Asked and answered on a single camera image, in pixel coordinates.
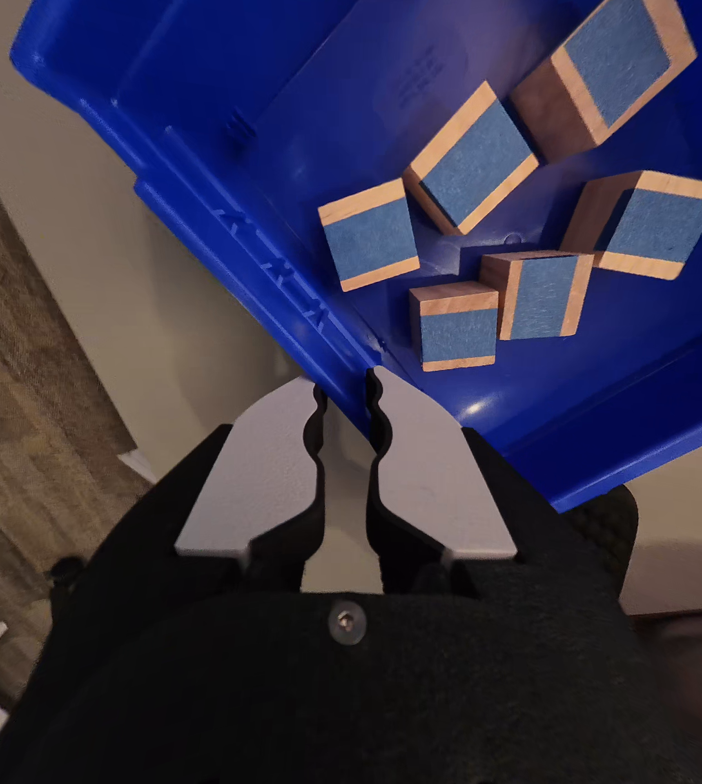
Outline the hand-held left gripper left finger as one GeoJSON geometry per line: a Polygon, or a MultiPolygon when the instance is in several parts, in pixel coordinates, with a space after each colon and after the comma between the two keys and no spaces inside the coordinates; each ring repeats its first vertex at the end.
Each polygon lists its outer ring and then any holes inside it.
{"type": "Polygon", "coordinates": [[[238,417],[175,542],[178,555],[219,557],[261,589],[299,589],[323,544],[325,393],[285,383],[238,417]]]}

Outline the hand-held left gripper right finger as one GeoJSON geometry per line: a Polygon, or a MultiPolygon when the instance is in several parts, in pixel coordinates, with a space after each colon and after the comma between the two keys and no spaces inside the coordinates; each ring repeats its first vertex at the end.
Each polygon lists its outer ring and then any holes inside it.
{"type": "Polygon", "coordinates": [[[383,366],[365,376],[375,457],[365,532],[385,590],[413,590],[424,570],[511,561],[518,551],[459,422],[383,366]]]}

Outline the blue plastic bin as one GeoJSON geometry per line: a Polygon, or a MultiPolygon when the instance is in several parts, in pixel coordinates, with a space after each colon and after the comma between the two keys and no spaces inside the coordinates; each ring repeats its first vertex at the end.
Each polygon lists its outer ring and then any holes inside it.
{"type": "Polygon", "coordinates": [[[702,2],[679,2],[697,59],[599,148],[541,167],[466,238],[409,201],[416,274],[342,292],[317,208],[401,175],[475,86],[506,98],[598,5],[33,2],[11,61],[364,435],[384,365],[562,511],[702,446],[702,236],[675,281],[595,270],[575,337],[489,367],[423,372],[408,291],[558,244],[597,176],[702,179],[702,2]]]}

